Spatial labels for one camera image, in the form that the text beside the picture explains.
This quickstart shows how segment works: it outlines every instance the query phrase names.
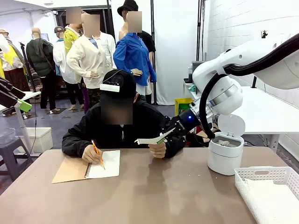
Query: purple pants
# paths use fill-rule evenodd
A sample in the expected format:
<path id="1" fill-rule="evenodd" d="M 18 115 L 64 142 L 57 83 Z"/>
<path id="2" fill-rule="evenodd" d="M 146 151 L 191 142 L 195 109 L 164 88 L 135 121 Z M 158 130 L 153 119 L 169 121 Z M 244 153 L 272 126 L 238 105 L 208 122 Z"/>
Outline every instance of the purple pants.
<path id="1" fill-rule="evenodd" d="M 86 112 L 89 109 L 89 101 L 88 101 L 87 89 L 83 87 L 81 90 L 82 90 L 83 97 L 84 97 L 84 114 L 86 114 Z"/>

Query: table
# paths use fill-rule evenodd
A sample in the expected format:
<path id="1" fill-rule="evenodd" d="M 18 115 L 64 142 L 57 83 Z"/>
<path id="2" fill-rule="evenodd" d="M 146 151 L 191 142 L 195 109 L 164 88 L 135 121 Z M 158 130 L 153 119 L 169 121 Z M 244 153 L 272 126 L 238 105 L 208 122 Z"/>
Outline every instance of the table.
<path id="1" fill-rule="evenodd" d="M 190 84 L 184 84 L 184 89 L 188 87 Z M 242 89 L 243 104 L 232 114 L 245 121 L 245 134 L 264 134 L 267 145 L 276 151 L 281 134 L 299 133 L 298 108 L 260 89 L 249 86 Z M 192 99 L 200 97 L 195 92 L 190 94 Z"/>
<path id="2" fill-rule="evenodd" d="M 207 167 L 207 148 L 173 159 L 121 149 L 120 175 L 51 184 L 64 159 L 44 152 L 0 196 L 5 224 L 255 224 L 234 176 Z M 271 149 L 245 147 L 242 167 L 287 166 Z"/>
<path id="3" fill-rule="evenodd" d="M 33 98 L 33 97 L 41 94 L 40 91 L 37 91 L 37 92 L 24 91 L 24 93 L 25 93 L 25 96 L 21 100 L 27 100 L 27 99 Z M 0 112 L 5 110 L 5 109 L 7 109 L 7 108 L 0 105 Z M 30 143 L 30 139 L 29 139 L 29 136 L 28 136 L 26 125 L 24 123 L 24 120 L 23 120 L 20 109 L 18 107 L 16 107 L 15 111 L 17 113 L 17 118 L 19 120 L 19 124 L 20 124 L 21 130 L 22 130 L 22 133 L 23 133 L 23 136 L 24 136 L 24 139 L 25 139 L 25 144 L 26 144 L 27 150 L 29 152 L 31 151 L 31 154 L 30 154 L 31 156 L 39 156 L 39 154 L 35 154 L 34 151 L 31 150 L 32 145 Z"/>

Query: person's right hand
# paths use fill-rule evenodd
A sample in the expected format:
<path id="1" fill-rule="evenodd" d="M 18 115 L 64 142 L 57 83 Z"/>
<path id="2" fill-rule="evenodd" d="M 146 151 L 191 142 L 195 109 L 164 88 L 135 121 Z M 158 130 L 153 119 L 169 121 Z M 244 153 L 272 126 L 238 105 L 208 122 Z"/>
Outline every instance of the person's right hand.
<path id="1" fill-rule="evenodd" d="M 91 72 L 90 78 L 98 78 L 98 77 L 99 77 L 98 73 L 96 73 L 94 71 Z"/>
<path id="2" fill-rule="evenodd" d="M 142 75 L 142 71 L 139 69 L 131 69 L 131 71 L 133 72 L 133 76 L 141 76 Z"/>
<path id="3" fill-rule="evenodd" d="M 93 145 L 88 145 L 84 149 L 82 159 L 86 162 L 99 163 L 102 159 L 103 152 L 99 150 L 99 155 L 95 152 Z"/>

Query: brown tabletop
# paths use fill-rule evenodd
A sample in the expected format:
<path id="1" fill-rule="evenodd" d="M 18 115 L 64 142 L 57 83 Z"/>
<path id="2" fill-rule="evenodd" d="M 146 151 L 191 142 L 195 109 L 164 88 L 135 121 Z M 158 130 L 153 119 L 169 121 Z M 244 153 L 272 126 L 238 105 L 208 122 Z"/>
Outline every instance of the brown tabletop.
<path id="1" fill-rule="evenodd" d="M 207 148 L 171 160 L 122 149 L 120 175 L 51 184 L 64 155 L 42 154 L 0 196 L 4 224 L 252 224 L 234 176 L 207 167 Z M 246 147 L 242 167 L 287 166 L 266 147 Z"/>

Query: dark green jacket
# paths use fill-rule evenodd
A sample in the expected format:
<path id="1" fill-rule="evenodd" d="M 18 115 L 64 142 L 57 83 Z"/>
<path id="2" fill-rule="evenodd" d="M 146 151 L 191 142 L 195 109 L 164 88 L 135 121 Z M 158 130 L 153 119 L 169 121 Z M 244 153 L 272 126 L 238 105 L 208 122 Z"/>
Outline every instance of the dark green jacket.
<path id="1" fill-rule="evenodd" d="M 26 55 L 31 67 L 37 72 L 39 77 L 46 77 L 55 70 L 53 60 L 53 46 L 48 41 L 38 38 L 31 40 L 26 46 Z"/>

